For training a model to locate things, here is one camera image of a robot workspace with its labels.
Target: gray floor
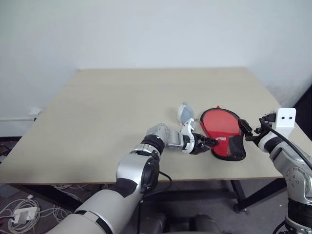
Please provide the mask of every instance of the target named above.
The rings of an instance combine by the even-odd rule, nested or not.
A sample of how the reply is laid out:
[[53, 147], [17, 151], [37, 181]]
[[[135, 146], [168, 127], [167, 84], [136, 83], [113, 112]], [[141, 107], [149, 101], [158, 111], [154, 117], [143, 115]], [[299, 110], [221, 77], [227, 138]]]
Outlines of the gray floor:
[[[256, 190], [262, 188], [271, 180], [242, 180], [242, 186], [245, 194], [248, 196]], [[231, 188], [229, 181], [201, 181], [201, 182], [176, 182], [173, 184], [173, 190], [182, 189], [202, 189], [202, 188]], [[83, 196], [84, 191], [70, 190], [70, 192], [78, 193]], [[0, 198], [0, 209], [9, 202], [27, 198], [28, 194], [19, 192], [9, 198]], [[36, 199], [41, 209], [51, 208], [53, 205], [41, 199]], [[287, 193], [283, 192], [276, 197], [273, 197], [265, 202], [254, 205], [247, 209], [246, 212], [235, 213], [233, 205], [236, 200], [210, 199], [198, 201], [183, 201], [183, 202], [161, 202], [157, 204], [144, 203], [142, 208], [142, 217], [151, 212], [162, 212], [167, 217], [190, 217], [195, 214], [208, 214], [219, 225], [220, 229], [225, 233], [232, 234], [270, 234], [274, 228], [284, 219], [287, 210]], [[3, 220], [4, 224], [0, 229], [7, 231], [7, 219]], [[41, 218], [38, 222], [35, 233], [42, 234], [57, 224], [55, 218], [51, 215], [46, 218]], [[127, 225], [123, 234], [136, 233], [137, 211], [134, 212], [130, 223]], [[170, 226], [170, 231], [186, 231], [188, 223], [175, 223]]]

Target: wooden table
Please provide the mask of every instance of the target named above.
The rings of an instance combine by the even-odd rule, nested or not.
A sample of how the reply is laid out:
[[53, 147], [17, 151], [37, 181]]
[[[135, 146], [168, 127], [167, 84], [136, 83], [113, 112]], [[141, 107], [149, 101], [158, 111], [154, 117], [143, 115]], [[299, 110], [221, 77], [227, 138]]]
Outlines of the wooden table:
[[[148, 128], [163, 122], [181, 129], [176, 110], [184, 101], [195, 117], [219, 105], [252, 128], [259, 126], [259, 117], [280, 107], [245, 68], [77, 71], [0, 165], [0, 182], [114, 182], [118, 162]], [[199, 125], [195, 132], [202, 133]], [[311, 141], [298, 126], [290, 140], [311, 152]], [[239, 162], [219, 160], [210, 152], [164, 151], [160, 168], [173, 180], [281, 177], [268, 154], [252, 142], [244, 145], [247, 156]]]

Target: white wall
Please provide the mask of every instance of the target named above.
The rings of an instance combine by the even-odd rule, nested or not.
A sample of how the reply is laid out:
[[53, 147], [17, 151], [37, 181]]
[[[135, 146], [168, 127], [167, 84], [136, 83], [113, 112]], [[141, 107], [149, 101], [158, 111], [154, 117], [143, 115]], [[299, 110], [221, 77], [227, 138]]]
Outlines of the white wall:
[[0, 118], [46, 106], [78, 68], [246, 66], [292, 106], [311, 30], [311, 0], [0, 0]]

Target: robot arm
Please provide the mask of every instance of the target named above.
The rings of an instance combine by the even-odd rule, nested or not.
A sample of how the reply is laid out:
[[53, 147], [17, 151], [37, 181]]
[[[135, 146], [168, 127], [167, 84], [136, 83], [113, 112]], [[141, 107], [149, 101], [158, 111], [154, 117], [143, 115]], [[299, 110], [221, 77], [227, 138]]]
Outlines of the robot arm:
[[94, 194], [48, 234], [120, 233], [142, 196], [156, 187], [164, 148], [198, 154], [218, 144], [193, 134], [192, 122], [188, 120], [181, 132], [163, 123], [150, 128], [143, 141], [119, 162], [114, 187]]
[[291, 234], [312, 234], [311, 157], [287, 140], [294, 128], [295, 109], [279, 108], [259, 120], [258, 136], [252, 135], [245, 120], [240, 119], [239, 125], [247, 141], [270, 153], [275, 168], [285, 178], [289, 197], [285, 226]]

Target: red bag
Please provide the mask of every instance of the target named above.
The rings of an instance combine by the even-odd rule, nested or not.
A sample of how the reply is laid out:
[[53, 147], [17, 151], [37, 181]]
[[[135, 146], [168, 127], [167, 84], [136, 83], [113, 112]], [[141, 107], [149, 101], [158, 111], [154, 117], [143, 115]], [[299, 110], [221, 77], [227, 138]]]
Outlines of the red bag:
[[238, 126], [238, 119], [237, 114], [220, 107], [209, 109], [201, 115], [200, 125], [206, 136], [219, 142], [212, 148], [215, 157], [228, 161], [240, 161], [246, 157], [244, 134]]

